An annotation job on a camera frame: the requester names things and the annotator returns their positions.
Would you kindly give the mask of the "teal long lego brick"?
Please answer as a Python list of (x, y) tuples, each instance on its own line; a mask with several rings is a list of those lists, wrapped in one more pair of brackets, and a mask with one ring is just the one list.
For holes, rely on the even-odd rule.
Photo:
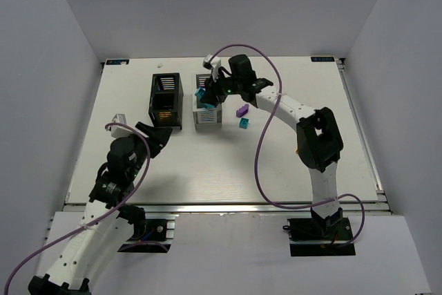
[(202, 87), (197, 88), (197, 90), (194, 93), (196, 100), (197, 100), (197, 107), (198, 108), (215, 108), (215, 105), (205, 102), (204, 95), (205, 95), (205, 89)]

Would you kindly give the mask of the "yellow orange lego piece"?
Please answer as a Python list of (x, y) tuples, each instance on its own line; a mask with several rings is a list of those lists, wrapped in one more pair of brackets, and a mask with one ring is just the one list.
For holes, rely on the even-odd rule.
[(157, 113), (157, 121), (159, 123), (169, 123), (173, 121), (173, 113), (172, 112), (158, 112)]

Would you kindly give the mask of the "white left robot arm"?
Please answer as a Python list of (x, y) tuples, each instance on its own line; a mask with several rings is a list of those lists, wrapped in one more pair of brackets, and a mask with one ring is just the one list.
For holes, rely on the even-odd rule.
[(138, 122), (106, 125), (113, 141), (100, 166), (79, 226), (64, 236), (67, 244), (43, 274), (33, 276), (30, 294), (91, 294), (113, 256), (146, 224), (144, 210), (128, 199), (146, 177), (149, 163), (166, 146), (172, 128)]

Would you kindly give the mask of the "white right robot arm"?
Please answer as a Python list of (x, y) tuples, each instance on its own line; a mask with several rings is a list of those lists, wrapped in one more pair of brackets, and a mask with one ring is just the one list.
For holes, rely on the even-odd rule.
[(228, 70), (213, 55), (206, 56), (202, 65), (211, 72), (204, 83), (202, 103), (218, 106), (228, 96), (239, 95), (295, 131), (298, 157), (311, 179), (311, 218), (318, 232), (328, 235), (343, 218), (336, 179), (343, 139), (332, 110), (314, 109), (283, 94), (273, 82), (257, 77), (246, 55), (231, 57)]

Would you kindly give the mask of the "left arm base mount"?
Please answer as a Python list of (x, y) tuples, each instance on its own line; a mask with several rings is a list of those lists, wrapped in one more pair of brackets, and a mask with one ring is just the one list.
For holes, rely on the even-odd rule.
[(136, 206), (133, 235), (119, 248), (122, 253), (166, 254), (174, 238), (176, 213)]

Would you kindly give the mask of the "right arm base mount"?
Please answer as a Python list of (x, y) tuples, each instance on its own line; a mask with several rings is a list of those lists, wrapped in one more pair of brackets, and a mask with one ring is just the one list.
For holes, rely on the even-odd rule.
[(326, 233), (311, 218), (291, 218), (282, 226), (289, 236), (291, 257), (355, 256), (353, 238), (348, 218), (343, 218)]

